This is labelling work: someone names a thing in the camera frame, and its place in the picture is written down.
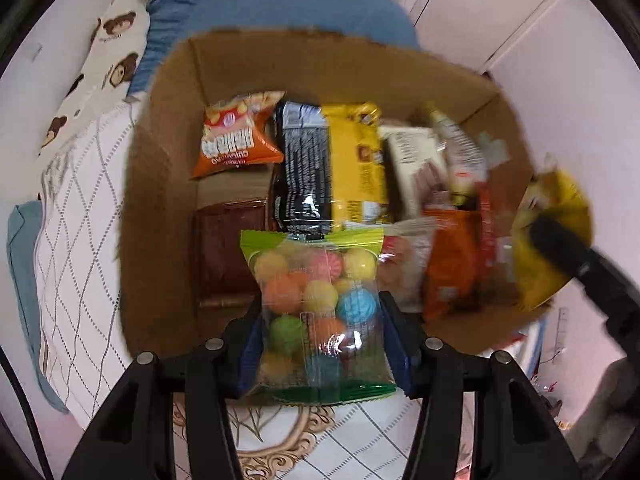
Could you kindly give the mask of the orange sunflower seed packet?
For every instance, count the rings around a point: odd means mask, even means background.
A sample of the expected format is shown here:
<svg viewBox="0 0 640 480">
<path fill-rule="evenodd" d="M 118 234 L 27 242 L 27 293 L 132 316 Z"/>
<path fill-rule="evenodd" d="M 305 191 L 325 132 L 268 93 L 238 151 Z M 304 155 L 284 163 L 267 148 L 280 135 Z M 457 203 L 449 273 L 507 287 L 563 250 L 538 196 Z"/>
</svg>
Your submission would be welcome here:
<svg viewBox="0 0 640 480">
<path fill-rule="evenodd" d="M 427 209 L 425 215 L 436 224 L 424 272 L 424 321 L 480 310 L 478 215 L 459 209 Z"/>
</svg>

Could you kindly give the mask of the colourful gumball candy bag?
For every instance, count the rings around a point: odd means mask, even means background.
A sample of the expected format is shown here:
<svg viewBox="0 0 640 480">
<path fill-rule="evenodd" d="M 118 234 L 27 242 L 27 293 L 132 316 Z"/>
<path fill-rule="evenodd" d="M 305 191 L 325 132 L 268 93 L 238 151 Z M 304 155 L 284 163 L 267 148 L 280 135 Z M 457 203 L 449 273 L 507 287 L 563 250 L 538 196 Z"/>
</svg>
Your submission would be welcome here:
<svg viewBox="0 0 640 480">
<path fill-rule="evenodd" d="M 292 405 L 375 400 L 396 389 L 378 298 L 380 228 L 319 236 L 244 230 L 240 248 L 259 287 L 258 387 Z"/>
</svg>

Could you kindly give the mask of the yellow cake packet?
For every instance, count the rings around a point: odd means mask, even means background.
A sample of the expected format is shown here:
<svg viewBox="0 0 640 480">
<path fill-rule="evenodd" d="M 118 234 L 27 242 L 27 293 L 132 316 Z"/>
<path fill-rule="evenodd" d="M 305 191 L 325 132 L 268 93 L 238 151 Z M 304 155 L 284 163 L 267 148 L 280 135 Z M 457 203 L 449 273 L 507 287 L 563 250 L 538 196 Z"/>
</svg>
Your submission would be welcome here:
<svg viewBox="0 0 640 480">
<path fill-rule="evenodd" d="M 371 103 L 323 105 L 328 125 L 333 231 L 346 222 L 384 223 L 388 196 L 382 141 L 378 135 L 380 110 Z"/>
</svg>

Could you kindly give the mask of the clear nut bar packet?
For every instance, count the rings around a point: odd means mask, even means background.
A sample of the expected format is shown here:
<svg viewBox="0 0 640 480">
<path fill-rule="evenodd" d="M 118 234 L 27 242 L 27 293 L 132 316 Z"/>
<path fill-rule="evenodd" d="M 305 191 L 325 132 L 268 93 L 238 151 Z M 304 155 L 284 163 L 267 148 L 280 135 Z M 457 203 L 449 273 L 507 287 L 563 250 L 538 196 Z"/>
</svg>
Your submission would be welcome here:
<svg viewBox="0 0 640 480">
<path fill-rule="evenodd" d="M 488 183 L 486 159 L 476 143 L 448 115 L 427 109 L 434 133 L 444 146 L 451 203 L 459 209 L 475 208 L 480 188 Z"/>
</svg>

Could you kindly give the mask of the white closet door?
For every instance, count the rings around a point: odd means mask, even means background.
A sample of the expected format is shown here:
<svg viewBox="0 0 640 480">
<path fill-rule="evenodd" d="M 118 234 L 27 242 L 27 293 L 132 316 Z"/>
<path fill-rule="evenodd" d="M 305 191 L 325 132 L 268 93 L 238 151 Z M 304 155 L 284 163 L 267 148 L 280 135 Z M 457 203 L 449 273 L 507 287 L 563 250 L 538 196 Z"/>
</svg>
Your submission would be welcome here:
<svg viewBox="0 0 640 480">
<path fill-rule="evenodd" d="M 481 72 L 544 0 L 416 0 L 420 45 L 450 63 Z"/>
</svg>

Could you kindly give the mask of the white chocolate stick packet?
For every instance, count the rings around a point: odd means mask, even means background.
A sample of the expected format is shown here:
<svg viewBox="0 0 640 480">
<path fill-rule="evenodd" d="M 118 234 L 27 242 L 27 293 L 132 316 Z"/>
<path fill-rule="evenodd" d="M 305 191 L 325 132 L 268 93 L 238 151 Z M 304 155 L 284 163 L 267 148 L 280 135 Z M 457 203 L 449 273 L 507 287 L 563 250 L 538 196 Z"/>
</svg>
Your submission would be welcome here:
<svg viewBox="0 0 640 480">
<path fill-rule="evenodd" d="M 447 208 L 445 143 L 432 128 L 378 127 L 390 163 L 390 200 L 400 220 L 422 216 L 427 208 Z"/>
</svg>

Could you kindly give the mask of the clear silver snack packet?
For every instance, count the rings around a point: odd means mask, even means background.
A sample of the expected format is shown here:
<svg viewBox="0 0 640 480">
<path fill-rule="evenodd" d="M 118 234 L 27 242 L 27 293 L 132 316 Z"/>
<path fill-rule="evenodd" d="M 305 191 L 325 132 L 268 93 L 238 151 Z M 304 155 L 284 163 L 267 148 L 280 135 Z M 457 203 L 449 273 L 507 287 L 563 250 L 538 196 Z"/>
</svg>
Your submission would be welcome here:
<svg viewBox="0 0 640 480">
<path fill-rule="evenodd" d="M 401 312 L 422 312 L 424 274 L 435 230 L 436 221 L 431 217 L 384 226 L 376 284 L 381 292 L 392 294 Z"/>
</svg>

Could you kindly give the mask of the orange panda snack packet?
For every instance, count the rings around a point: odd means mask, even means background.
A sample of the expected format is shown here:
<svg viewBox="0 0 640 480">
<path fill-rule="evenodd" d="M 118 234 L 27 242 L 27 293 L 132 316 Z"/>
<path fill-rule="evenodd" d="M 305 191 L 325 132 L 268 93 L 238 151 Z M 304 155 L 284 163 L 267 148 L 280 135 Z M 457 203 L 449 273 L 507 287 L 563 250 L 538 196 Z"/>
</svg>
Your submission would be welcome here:
<svg viewBox="0 0 640 480">
<path fill-rule="evenodd" d="M 206 107 L 192 177 L 201 179 L 239 166 L 282 162 L 284 156 L 270 140 L 266 125 L 284 96 L 284 91 L 265 91 Z"/>
</svg>

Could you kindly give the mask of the red green snack packet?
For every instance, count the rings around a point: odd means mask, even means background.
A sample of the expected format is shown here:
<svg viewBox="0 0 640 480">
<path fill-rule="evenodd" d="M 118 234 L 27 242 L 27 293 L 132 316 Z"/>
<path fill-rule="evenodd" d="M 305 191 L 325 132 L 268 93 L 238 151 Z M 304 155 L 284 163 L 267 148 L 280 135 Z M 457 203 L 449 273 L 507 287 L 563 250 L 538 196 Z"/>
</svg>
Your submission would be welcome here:
<svg viewBox="0 0 640 480">
<path fill-rule="evenodd" d="M 480 230 L 478 231 L 478 277 L 485 281 L 494 267 L 496 256 L 496 237 L 494 214 L 491 209 L 491 201 L 488 184 L 477 182 L 478 213 L 480 214 Z"/>
</svg>

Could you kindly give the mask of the open milk cardboard box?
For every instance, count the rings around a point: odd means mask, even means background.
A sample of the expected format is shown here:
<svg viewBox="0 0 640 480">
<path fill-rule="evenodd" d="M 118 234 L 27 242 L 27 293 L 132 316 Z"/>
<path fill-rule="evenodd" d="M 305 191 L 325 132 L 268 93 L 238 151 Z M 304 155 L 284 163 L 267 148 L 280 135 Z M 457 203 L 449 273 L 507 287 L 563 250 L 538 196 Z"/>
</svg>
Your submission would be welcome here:
<svg viewBox="0 0 640 480">
<path fill-rule="evenodd" d="M 192 179 L 206 105 L 283 90 L 298 102 L 372 102 L 418 122 L 434 105 L 472 138 L 506 146 L 491 170 L 496 231 L 510 233 L 533 177 L 514 111 L 490 80 L 423 51 L 311 30 L 213 30 L 177 44 L 156 70 L 134 128 L 126 167 L 119 258 L 122 331 L 131 354 L 180 356 L 217 337 L 237 308 L 198 312 L 191 275 L 198 194 L 226 202 L 244 191 L 233 171 Z"/>
</svg>

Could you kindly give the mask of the black snack packet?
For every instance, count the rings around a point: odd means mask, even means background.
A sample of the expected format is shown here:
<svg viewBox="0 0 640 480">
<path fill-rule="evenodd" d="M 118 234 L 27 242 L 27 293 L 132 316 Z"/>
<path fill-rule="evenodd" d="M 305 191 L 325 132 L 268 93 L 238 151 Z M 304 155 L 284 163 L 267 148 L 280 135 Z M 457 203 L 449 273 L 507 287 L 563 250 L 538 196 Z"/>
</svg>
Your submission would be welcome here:
<svg viewBox="0 0 640 480">
<path fill-rule="evenodd" d="M 283 154 L 273 181 L 273 218 L 281 231 L 320 237 L 332 230 L 329 125 L 321 108 L 283 101 L 274 112 Z"/>
</svg>

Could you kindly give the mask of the white quilted floral bedspread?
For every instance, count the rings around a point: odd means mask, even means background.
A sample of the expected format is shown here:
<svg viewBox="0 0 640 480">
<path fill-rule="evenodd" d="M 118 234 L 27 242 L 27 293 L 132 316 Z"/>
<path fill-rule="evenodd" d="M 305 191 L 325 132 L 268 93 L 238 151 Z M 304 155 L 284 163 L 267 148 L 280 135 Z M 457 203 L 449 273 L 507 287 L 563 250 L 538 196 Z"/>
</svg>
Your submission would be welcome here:
<svg viewBox="0 0 640 480">
<path fill-rule="evenodd" d="M 120 322 L 118 240 L 124 172 L 145 96 L 124 99 L 80 130 L 44 175 L 34 252 L 39 367 L 81 427 L 89 425 L 131 362 Z M 228 406 L 249 479 L 397 479 L 419 401 L 320 406 Z"/>
</svg>

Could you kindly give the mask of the yellow snack bag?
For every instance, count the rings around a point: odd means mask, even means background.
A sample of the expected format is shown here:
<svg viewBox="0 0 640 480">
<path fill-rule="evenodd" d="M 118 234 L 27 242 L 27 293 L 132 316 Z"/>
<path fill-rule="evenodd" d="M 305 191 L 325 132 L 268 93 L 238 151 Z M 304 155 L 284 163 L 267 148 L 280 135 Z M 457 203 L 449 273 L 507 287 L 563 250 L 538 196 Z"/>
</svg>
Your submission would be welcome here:
<svg viewBox="0 0 640 480">
<path fill-rule="evenodd" d="M 534 310 L 564 287 L 592 240 L 589 200 L 574 179 L 556 167 L 533 176 L 512 226 L 522 308 Z"/>
</svg>

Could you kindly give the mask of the bear print pillow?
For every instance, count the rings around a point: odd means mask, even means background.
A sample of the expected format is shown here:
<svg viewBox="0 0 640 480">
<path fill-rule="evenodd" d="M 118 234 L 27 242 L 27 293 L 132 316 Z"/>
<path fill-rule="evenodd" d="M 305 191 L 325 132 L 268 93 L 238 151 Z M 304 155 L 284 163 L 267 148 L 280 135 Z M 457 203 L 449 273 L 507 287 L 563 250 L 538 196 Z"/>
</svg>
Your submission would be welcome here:
<svg viewBox="0 0 640 480">
<path fill-rule="evenodd" d="M 98 18 L 84 65 L 54 114 L 38 160 L 125 99 L 146 48 L 151 19 L 139 0 L 113 0 Z"/>
</svg>

